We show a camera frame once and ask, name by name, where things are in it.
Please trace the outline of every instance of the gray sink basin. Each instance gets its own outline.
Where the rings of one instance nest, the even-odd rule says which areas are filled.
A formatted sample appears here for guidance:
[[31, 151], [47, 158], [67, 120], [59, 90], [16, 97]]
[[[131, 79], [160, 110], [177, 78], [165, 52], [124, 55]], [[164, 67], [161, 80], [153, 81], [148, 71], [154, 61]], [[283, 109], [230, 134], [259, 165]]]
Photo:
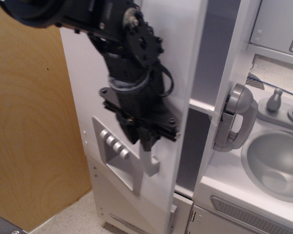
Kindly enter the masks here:
[[293, 134], [266, 130], [252, 135], [241, 152], [253, 183], [269, 195], [293, 202]]

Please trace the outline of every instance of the black object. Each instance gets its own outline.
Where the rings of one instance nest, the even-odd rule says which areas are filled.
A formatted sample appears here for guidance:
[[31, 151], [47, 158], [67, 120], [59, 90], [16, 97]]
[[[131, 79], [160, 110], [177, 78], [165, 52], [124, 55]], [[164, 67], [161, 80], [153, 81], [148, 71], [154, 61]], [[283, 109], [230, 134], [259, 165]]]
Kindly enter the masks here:
[[[158, 59], [163, 40], [133, 0], [5, 0], [0, 5], [28, 26], [54, 24], [87, 33], [109, 71], [110, 88], [100, 91], [104, 105], [116, 113], [127, 138], [133, 144], [140, 139], [146, 151], [161, 136], [176, 140], [176, 117], [163, 102], [174, 87]], [[168, 91], [162, 73], [171, 80]]]
[[18, 234], [27, 234], [27, 232], [21, 228], [0, 217], [0, 234], [12, 234], [13, 232]]

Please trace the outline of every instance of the wooden wall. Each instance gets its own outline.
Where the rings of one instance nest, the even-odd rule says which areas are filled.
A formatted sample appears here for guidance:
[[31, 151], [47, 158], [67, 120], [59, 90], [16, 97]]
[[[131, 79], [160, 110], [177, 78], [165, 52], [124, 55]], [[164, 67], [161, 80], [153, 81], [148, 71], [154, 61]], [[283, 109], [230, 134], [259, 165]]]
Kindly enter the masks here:
[[30, 231], [90, 188], [58, 28], [0, 9], [0, 216]]

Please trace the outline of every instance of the oven vent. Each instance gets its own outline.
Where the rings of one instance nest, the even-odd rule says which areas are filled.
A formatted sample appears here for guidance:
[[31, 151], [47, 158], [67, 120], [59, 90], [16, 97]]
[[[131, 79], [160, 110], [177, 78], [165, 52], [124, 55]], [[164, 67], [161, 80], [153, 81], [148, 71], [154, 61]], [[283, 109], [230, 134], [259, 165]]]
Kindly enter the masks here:
[[293, 229], [290, 229], [254, 212], [248, 211], [228, 201], [217, 198], [215, 196], [211, 196], [210, 200], [218, 212], [252, 226], [262, 232], [268, 234], [293, 234]]

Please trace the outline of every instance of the refrigerator door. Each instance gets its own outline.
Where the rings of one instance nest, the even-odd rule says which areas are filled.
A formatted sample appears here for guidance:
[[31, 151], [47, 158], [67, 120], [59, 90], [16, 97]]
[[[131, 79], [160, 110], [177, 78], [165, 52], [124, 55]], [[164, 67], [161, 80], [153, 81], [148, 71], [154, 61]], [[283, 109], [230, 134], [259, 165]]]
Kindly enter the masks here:
[[[207, 0], [143, 1], [144, 19], [163, 38], [160, 60], [175, 82], [164, 102], [177, 117], [181, 133], [176, 142], [157, 141], [146, 157], [139, 142], [132, 145], [115, 114], [102, 105], [99, 90], [108, 86], [104, 59], [86, 35], [61, 29], [98, 215], [128, 233], [171, 232], [171, 217], [178, 211], [172, 205], [173, 193], [206, 6]], [[168, 87], [169, 79], [164, 79]]]

